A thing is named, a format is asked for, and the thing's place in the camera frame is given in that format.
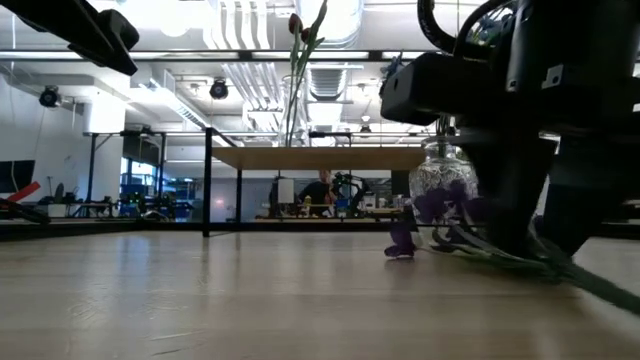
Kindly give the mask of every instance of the green leaf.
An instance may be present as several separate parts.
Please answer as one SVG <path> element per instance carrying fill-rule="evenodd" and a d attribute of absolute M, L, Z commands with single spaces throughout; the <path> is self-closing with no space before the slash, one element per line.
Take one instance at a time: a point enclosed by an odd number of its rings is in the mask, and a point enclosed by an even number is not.
<path fill-rule="evenodd" d="M 304 68 L 304 65 L 309 60 L 309 55 L 311 54 L 311 52 L 309 51 L 310 49 L 309 46 L 307 46 L 306 44 L 303 44 L 302 46 L 303 46 L 302 55 L 300 55 L 300 58 L 298 59 L 298 63 L 296 64 L 296 69 L 295 69 L 296 75 L 300 75 L 300 73 L 302 72 L 302 68 Z"/>
<path fill-rule="evenodd" d="M 327 16 L 327 0 L 324 0 L 322 2 L 322 5 L 320 5 L 320 11 L 318 11 L 318 17 L 316 17 L 316 21 L 313 22 L 313 25 L 311 25 L 311 32 L 314 33 L 314 29 L 315 29 L 315 34 L 318 33 L 318 30 L 320 29 L 320 25 L 322 25 L 322 22 L 324 21 L 325 16 Z"/>
<path fill-rule="evenodd" d="M 316 40 L 313 43 L 313 49 L 311 49 L 311 51 L 312 52 L 315 51 L 318 48 L 318 46 L 322 45 L 323 42 L 324 42 L 324 38 L 320 38 L 320 39 Z"/>

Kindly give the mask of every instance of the white column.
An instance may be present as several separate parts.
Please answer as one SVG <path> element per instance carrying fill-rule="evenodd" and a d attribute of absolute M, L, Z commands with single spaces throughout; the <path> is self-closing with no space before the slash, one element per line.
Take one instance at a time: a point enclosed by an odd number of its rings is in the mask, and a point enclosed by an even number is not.
<path fill-rule="evenodd" d="M 126 105 L 111 96 L 99 96 L 85 105 L 85 131 L 91 133 L 112 133 L 124 130 Z M 99 145 L 106 137 L 99 137 Z M 93 173 L 92 200 L 102 200 L 111 196 L 113 200 L 120 193 L 120 161 L 122 159 L 123 139 L 112 136 L 95 155 Z"/>

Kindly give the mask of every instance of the security camera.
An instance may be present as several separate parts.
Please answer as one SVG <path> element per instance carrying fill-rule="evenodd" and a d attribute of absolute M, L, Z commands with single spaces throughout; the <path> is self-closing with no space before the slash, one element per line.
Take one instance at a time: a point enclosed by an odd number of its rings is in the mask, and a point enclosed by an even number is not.
<path fill-rule="evenodd" d="M 213 86 L 211 86 L 211 90 L 209 90 L 209 95 L 215 100 L 222 100 L 229 95 L 229 88 L 226 84 L 226 79 L 215 79 L 213 81 Z"/>
<path fill-rule="evenodd" d="M 40 105 L 50 109 L 55 109 L 62 105 L 62 96 L 58 93 L 58 87 L 53 85 L 46 86 L 42 94 L 40 94 L 39 101 Z"/>

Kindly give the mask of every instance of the wooden tabletop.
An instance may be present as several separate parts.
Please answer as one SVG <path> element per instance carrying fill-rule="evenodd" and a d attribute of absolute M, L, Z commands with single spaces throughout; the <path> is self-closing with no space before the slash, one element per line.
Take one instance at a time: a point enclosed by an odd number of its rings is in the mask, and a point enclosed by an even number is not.
<path fill-rule="evenodd" d="M 213 157 L 242 170 L 411 170 L 420 148 L 213 148 Z"/>
<path fill-rule="evenodd" d="M 133 232 L 0 243 L 0 359 L 638 360 L 640 318 L 385 233 Z M 640 292 L 640 244 L 577 263 Z"/>

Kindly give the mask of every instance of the black cable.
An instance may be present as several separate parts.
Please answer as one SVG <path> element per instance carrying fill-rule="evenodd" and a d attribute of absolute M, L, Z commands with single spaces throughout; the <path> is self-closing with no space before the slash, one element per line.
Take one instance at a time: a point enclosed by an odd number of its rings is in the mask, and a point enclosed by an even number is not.
<path fill-rule="evenodd" d="M 456 43 L 460 38 L 460 35 L 463 34 L 463 32 L 460 31 L 458 39 L 456 39 L 455 37 L 449 35 L 444 30 L 442 30 L 442 28 L 438 25 L 438 22 L 436 21 L 435 16 L 433 15 L 433 8 L 435 6 L 434 1 L 435 0 L 418 0 L 418 23 L 420 24 L 420 30 L 422 30 L 422 33 L 424 34 L 424 36 L 434 46 L 436 46 L 438 49 L 446 53 L 452 54 L 456 49 Z M 491 10 L 486 10 L 487 6 L 495 6 L 495 7 L 489 7 L 489 9 L 495 9 L 500 5 L 505 4 L 509 1 L 510 0 L 490 0 L 489 2 L 481 5 L 478 9 L 482 8 L 483 9 L 482 14 L 485 14 L 486 12 L 491 11 Z M 478 12 L 478 9 L 474 11 L 472 16 Z M 465 25 L 467 25 L 467 22 L 470 21 L 472 16 L 470 16 L 465 21 L 465 23 L 462 26 L 463 29 L 465 28 Z M 467 25 L 469 27 L 469 30 L 471 29 L 471 27 L 473 27 L 475 22 L 480 19 L 480 17 L 478 17 L 470 25 Z M 487 60 L 491 56 L 492 49 L 488 46 L 481 46 L 477 44 L 465 44 L 463 48 L 464 48 L 463 56 L 466 58 Z"/>
<path fill-rule="evenodd" d="M 456 57 L 464 56 L 467 58 L 475 58 L 467 54 L 471 49 L 473 49 L 472 46 L 475 45 L 475 44 L 469 44 L 467 42 L 467 37 L 471 32 L 471 28 L 473 27 L 473 25 L 475 25 L 475 23 L 480 21 L 480 19 L 482 19 L 483 16 L 500 8 L 501 6 L 509 2 L 511 2 L 511 0 L 489 0 L 486 3 L 478 6 L 478 8 L 476 8 L 462 24 L 462 27 L 460 28 L 460 32 L 458 33 L 458 38 L 456 39 L 455 45 L 453 47 L 453 51 L 451 52 L 452 55 Z M 482 59 L 489 58 L 490 52 L 492 49 L 491 47 L 479 46 L 479 45 L 475 45 L 475 46 L 478 46 L 481 49 L 487 49 L 489 51 L 487 54 L 487 57 L 483 57 Z"/>

